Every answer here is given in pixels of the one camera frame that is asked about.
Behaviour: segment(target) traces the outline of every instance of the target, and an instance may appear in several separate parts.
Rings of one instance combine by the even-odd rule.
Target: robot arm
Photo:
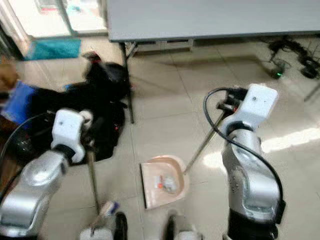
[[[69,163],[78,163],[85,155],[80,144],[84,121],[82,112],[62,109],[56,113],[52,149],[25,166],[1,205],[0,235],[26,238],[39,234],[50,199],[60,187]]]
[[[220,131],[261,154],[261,140],[255,130],[268,118],[278,97],[277,91],[252,84],[247,91],[231,89],[219,109],[229,109]],[[278,236],[285,207],[279,182],[270,166],[247,150],[227,141],[222,152],[229,183],[229,223],[225,240],[273,240]]]

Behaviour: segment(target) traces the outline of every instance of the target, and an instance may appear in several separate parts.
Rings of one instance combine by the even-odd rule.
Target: beige dustpan
[[[185,165],[176,156],[156,156],[146,163],[140,164],[144,203],[146,209],[169,204],[183,198],[189,188],[189,177],[183,174]],[[175,193],[168,193],[158,187],[159,177],[171,176],[176,184]]]

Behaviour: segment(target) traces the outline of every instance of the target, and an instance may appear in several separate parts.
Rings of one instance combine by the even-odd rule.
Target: tile floor
[[[319,38],[298,37],[307,46]],[[96,50],[105,61],[121,63],[116,44],[106,38],[84,38],[81,52]],[[138,163],[170,154],[187,163],[209,131],[202,100],[211,89],[264,83],[280,97],[269,120],[259,129],[265,157],[278,171],[287,209],[279,226],[279,239],[318,239],[320,225],[320,96],[308,103],[304,96],[317,84],[299,73],[292,53],[279,57],[290,61],[280,80],[266,73],[272,66],[267,45],[258,40],[195,47],[192,51],[138,55],[130,59],[134,87],[135,124],[127,121],[114,156],[96,163],[101,202],[116,200],[128,218],[129,240],[159,240],[168,210],[185,214],[206,239],[218,240],[227,229],[228,186],[219,152],[223,141],[213,140],[190,172],[188,195],[175,203],[144,210]],[[86,60],[42,60],[18,63],[21,79],[40,87],[63,90],[83,81]],[[212,117],[215,110],[210,101]],[[87,166],[71,167],[52,198],[43,225],[44,239],[75,240],[95,217]]]

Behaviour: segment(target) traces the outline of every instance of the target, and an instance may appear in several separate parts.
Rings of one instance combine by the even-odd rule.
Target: teal mat
[[[81,40],[76,38],[35,40],[24,59],[29,61],[77,58],[80,45]]]

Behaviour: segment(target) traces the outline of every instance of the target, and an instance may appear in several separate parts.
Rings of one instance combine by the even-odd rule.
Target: cable
[[[284,199],[284,193],[283,193],[283,187],[282,187],[282,183],[281,183],[281,180],[280,180],[280,177],[278,176],[276,170],[270,165],[270,163],[265,160],[260,154],[256,153],[255,151],[251,150],[250,148],[242,145],[241,143],[239,142],[236,142],[234,140],[232,140],[231,138],[229,138],[228,136],[224,135],[220,130],[219,128],[214,124],[214,122],[211,120],[210,118],[210,115],[208,113],[208,107],[207,107],[207,102],[208,102],[208,99],[211,95],[217,93],[217,92],[221,92],[221,91],[226,91],[226,92],[230,92],[232,91],[233,89],[232,88],[227,88],[227,87],[220,87],[220,88],[216,88],[212,91],[210,91],[204,98],[203,100],[203,111],[204,111],[204,114],[205,114],[205,117],[207,119],[207,121],[209,122],[209,124],[211,125],[211,127],[213,128],[213,130],[218,134],[220,135],[220,137],[222,137],[223,139],[225,139],[227,142],[237,146],[238,148],[241,148],[247,152],[249,152],[250,154],[252,154],[253,156],[255,156],[256,158],[258,158],[261,162],[263,162],[267,168],[270,169],[270,171],[272,172],[272,174],[274,175],[274,178],[275,178],[275,181],[277,182],[278,184],[278,187],[279,187],[279,193],[280,193],[280,199],[283,201]]]
[[[32,121],[33,119],[36,119],[38,117],[41,117],[42,115],[45,115],[46,112],[40,113],[38,115],[35,115],[33,117],[28,118],[27,120],[25,120],[23,123],[21,123],[9,136],[9,138],[6,140],[5,144],[3,145],[3,148],[1,150],[0,153],[0,183],[1,183],[1,178],[2,178],[2,171],[3,171],[3,161],[4,161],[4,157],[5,157],[5,153],[7,151],[7,148],[9,146],[9,143],[11,142],[12,138],[17,134],[17,132],[23,127],[25,126],[27,123],[29,123],[30,121]]]
[[[22,169],[16,172],[14,176],[12,176],[9,180],[9,182],[5,185],[3,191],[0,193],[0,204],[2,203],[2,200],[5,198],[5,195],[7,194],[8,190],[10,189],[11,185],[14,183],[16,178],[21,174]]]

